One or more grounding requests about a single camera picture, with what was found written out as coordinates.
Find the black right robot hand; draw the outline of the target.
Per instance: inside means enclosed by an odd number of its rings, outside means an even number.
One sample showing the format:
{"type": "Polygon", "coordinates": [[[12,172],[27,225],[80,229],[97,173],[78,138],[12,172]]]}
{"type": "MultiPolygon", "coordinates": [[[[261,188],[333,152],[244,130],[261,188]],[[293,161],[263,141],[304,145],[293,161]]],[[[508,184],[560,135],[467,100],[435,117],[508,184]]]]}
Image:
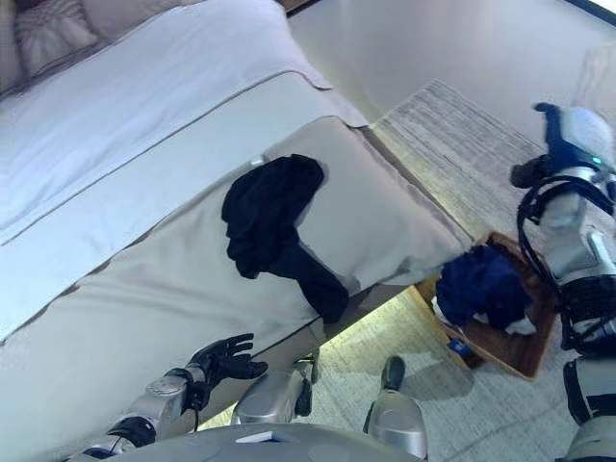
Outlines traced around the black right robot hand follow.
{"type": "Polygon", "coordinates": [[[596,171],[613,167],[614,135],[602,116],[587,108],[562,109],[547,102],[533,109],[545,118],[548,152],[543,163],[548,175],[574,167],[596,171]]]}

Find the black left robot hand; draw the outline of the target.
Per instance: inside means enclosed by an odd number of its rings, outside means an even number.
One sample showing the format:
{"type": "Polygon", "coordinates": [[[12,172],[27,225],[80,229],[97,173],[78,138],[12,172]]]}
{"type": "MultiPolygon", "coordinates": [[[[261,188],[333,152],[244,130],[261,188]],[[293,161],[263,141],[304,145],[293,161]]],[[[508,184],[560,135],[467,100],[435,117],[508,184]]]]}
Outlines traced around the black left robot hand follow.
{"type": "Polygon", "coordinates": [[[198,352],[189,360],[188,369],[200,369],[204,383],[215,388],[227,378],[250,380],[260,377],[269,366],[256,361],[249,353],[253,347],[253,333],[216,341],[198,352]]]}

